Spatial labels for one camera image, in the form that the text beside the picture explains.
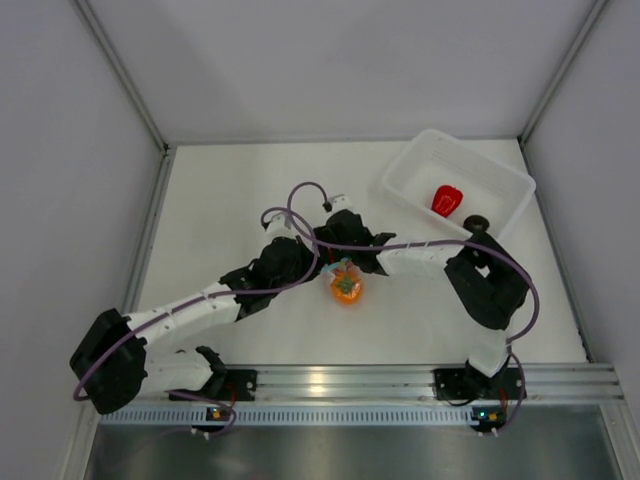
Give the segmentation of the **clear zip top bag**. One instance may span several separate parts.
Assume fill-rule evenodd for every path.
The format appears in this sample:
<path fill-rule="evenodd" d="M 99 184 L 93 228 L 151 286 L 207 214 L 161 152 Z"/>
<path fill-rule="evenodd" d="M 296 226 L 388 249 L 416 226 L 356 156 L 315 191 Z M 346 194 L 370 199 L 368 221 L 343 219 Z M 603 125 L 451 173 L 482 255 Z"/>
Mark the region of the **clear zip top bag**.
<path fill-rule="evenodd" d="M 352 305 L 359 301 L 363 292 L 363 281 L 358 267 L 350 258 L 326 265 L 321 274 L 328 280 L 334 299 L 344 305 Z"/>

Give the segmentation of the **yellow fake bell pepper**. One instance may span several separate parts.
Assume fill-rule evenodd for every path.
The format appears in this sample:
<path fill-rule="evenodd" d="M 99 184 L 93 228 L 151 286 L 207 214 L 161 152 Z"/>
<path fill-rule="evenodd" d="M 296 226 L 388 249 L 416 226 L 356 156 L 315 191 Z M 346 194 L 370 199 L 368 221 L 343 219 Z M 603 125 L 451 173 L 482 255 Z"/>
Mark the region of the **yellow fake bell pepper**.
<path fill-rule="evenodd" d="M 334 270 L 330 282 L 330 291 L 341 304 L 353 305 L 362 294 L 362 279 L 351 270 Z"/>

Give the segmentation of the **red fake pepper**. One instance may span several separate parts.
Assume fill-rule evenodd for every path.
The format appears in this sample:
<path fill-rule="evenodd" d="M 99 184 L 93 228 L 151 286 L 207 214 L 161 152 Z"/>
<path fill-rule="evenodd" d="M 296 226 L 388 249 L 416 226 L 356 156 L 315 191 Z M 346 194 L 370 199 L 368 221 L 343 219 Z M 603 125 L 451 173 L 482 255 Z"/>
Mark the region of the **red fake pepper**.
<path fill-rule="evenodd" d="M 431 202 L 431 210 L 443 218 L 448 218 L 462 203 L 464 194 L 451 185 L 441 185 Z"/>

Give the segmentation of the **black fake food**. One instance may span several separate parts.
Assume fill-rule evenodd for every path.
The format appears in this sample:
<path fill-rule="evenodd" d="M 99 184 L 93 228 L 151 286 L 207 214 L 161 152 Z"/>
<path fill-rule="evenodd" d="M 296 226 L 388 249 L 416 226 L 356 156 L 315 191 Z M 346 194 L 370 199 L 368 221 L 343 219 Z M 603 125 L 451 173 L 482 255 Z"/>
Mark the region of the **black fake food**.
<path fill-rule="evenodd" d="M 469 232 L 487 232 L 490 222 L 482 215 L 470 215 L 463 221 L 463 228 Z"/>

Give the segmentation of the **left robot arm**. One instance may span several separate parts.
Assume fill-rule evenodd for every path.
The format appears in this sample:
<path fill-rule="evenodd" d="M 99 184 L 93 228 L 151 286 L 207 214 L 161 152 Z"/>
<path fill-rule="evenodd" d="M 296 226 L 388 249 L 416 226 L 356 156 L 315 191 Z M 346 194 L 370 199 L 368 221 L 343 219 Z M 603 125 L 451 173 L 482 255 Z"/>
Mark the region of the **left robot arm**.
<path fill-rule="evenodd" d="M 100 313 L 70 359 L 72 397 L 100 414 L 162 394 L 219 397 L 227 369 L 203 334 L 265 308 L 281 292 L 312 279 L 318 254 L 299 238 L 277 237 L 248 265 L 168 305 Z"/>

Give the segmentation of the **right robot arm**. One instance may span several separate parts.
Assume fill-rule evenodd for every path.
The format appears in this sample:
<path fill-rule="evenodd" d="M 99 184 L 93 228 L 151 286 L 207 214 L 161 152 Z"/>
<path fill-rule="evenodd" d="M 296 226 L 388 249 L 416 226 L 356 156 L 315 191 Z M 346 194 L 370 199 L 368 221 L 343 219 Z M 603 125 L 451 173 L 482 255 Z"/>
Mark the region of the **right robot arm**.
<path fill-rule="evenodd" d="M 437 388 L 441 400 L 508 399 L 525 394 L 523 374 L 510 368 L 513 343 L 535 326 L 540 297 L 528 272 L 485 230 L 465 240 L 402 242 L 393 233 L 374 235 L 348 209 L 314 230 L 324 256 L 340 254 L 372 275 L 444 275 L 479 328 L 464 367 Z"/>

